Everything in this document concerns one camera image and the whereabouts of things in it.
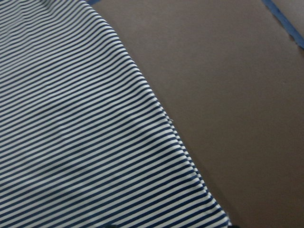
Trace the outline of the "navy white striped polo shirt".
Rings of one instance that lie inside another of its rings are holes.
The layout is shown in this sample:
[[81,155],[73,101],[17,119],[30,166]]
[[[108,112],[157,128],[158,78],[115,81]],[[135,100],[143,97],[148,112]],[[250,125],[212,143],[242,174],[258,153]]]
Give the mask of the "navy white striped polo shirt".
[[1,1],[1,227],[229,224],[106,20],[84,0]]

